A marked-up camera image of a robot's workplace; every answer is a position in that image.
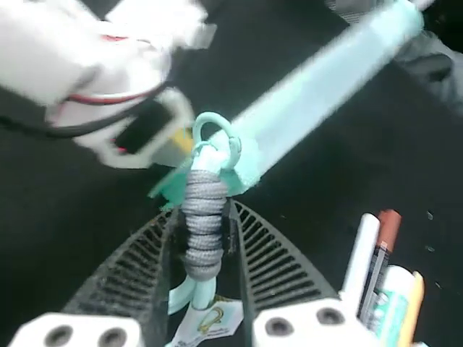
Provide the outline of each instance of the red wire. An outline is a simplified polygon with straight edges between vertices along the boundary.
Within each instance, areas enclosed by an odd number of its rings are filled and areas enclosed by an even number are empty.
[[[76,101],[78,103],[97,103],[103,105],[113,105],[117,103],[125,103],[127,101],[131,101],[137,98],[141,98],[142,96],[147,95],[149,92],[134,94],[130,96],[126,96],[123,98],[92,98],[91,96],[83,96],[78,94],[72,94],[69,96],[69,100]]]

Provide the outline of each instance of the white card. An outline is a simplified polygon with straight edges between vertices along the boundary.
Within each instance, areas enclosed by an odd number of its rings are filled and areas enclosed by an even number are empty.
[[[197,311],[188,307],[171,347],[196,347],[204,340],[232,336],[243,321],[243,306],[239,300],[216,296],[208,309]]]

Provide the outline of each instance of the gray braided cord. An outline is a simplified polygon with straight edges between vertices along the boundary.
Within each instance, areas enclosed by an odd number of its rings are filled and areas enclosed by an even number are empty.
[[[209,171],[190,171],[182,212],[190,232],[184,266],[194,280],[210,280],[221,269],[224,250],[220,229],[227,193],[227,186],[218,175]]]

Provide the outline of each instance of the marker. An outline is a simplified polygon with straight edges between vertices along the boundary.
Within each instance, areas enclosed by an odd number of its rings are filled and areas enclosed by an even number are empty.
[[[394,250],[397,234],[402,217],[394,210],[381,211],[379,221],[378,240],[371,258],[365,291],[357,313],[360,322],[368,327],[373,313],[378,293],[384,282],[384,273],[388,266],[389,257]]]
[[[339,293],[354,314],[359,309],[379,226],[380,222],[374,215],[366,213],[362,216],[354,249],[347,265],[346,278]]]
[[[378,337],[380,346],[398,346],[414,283],[415,278],[408,270],[399,266],[387,267],[368,327]]]
[[[409,298],[407,314],[400,330],[398,347],[409,347],[412,344],[418,314],[420,313],[421,303],[425,295],[425,282],[422,276],[416,271],[413,273],[413,276],[415,277],[415,281]]]

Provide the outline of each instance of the black background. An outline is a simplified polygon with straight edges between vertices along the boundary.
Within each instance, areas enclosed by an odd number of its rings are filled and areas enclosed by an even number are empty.
[[[99,15],[114,4],[87,3]],[[178,86],[198,113],[228,118],[346,26],[307,0],[228,1],[213,21],[219,26],[213,45],[195,54]],[[23,100],[7,93],[0,100],[5,114],[41,119],[41,110]],[[462,127],[392,64],[239,200],[286,234],[336,289],[362,213],[397,209],[403,220],[391,262],[425,277],[417,339],[457,346],[463,338]],[[156,214],[146,194],[164,172],[107,168],[70,141],[0,129],[3,344],[20,323],[60,310]],[[230,287],[224,277],[219,288]]]

